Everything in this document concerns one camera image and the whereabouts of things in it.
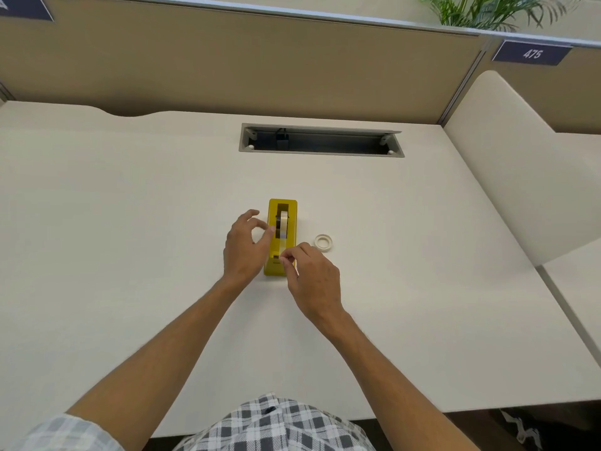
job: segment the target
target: forearm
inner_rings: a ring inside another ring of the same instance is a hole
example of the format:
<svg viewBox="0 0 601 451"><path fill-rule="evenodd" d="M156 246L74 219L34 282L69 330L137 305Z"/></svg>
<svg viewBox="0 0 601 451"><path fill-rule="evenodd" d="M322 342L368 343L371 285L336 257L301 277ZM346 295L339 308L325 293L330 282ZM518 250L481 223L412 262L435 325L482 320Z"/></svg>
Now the forearm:
<svg viewBox="0 0 601 451"><path fill-rule="evenodd" d="M320 326L355 375L396 451L477 450L370 342L347 313Z"/></svg>
<svg viewBox="0 0 601 451"><path fill-rule="evenodd" d="M67 413L98 424L126 451L142 449L242 288L232 282L217 282L206 295L98 382Z"/></svg>

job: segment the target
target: potted plant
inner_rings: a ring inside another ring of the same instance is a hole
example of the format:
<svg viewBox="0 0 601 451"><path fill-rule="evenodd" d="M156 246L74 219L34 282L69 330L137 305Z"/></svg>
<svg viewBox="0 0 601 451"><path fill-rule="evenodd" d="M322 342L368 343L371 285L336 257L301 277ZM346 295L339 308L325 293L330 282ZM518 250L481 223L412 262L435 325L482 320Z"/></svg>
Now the potted plant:
<svg viewBox="0 0 601 451"><path fill-rule="evenodd" d="M422 1L430 4L443 25L511 32L517 30L511 21L521 11L528 15L528 23L535 22L538 28L543 28L543 21L547 18L552 24L568 11L562 0Z"/></svg>

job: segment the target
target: spare tape roll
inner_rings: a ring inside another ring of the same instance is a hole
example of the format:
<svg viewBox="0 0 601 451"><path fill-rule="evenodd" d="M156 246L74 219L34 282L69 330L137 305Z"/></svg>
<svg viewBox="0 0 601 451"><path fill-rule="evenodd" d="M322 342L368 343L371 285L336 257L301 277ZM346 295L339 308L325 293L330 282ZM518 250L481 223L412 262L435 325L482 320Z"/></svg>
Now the spare tape roll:
<svg viewBox="0 0 601 451"><path fill-rule="evenodd" d="M332 248L332 238L327 234L319 234L315 238L313 245L321 252L330 251Z"/></svg>
<svg viewBox="0 0 601 451"><path fill-rule="evenodd" d="M286 250L286 239L288 238L288 212L280 214L280 255Z"/></svg>

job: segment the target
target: blue sign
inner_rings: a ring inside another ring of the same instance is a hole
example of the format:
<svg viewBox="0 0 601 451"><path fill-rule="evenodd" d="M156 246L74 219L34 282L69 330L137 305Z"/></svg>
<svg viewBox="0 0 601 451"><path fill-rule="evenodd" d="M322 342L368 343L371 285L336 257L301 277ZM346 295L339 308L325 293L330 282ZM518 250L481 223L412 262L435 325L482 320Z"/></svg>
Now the blue sign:
<svg viewBox="0 0 601 451"><path fill-rule="evenodd" d="M0 16L52 20L42 0L0 0Z"/></svg>
<svg viewBox="0 0 601 451"><path fill-rule="evenodd" d="M557 66L572 50L571 45L522 43L506 39L496 51L493 61Z"/></svg>

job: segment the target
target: plaid shirt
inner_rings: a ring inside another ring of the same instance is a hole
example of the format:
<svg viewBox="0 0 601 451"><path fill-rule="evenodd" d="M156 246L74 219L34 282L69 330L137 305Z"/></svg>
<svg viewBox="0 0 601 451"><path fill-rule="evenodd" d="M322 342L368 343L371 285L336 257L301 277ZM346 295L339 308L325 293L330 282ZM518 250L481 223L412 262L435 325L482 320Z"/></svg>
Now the plaid shirt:
<svg viewBox="0 0 601 451"><path fill-rule="evenodd" d="M375 451L365 432L325 411L273 393L243 403L174 451ZM124 451L98 425L68 414L40 424L6 451Z"/></svg>

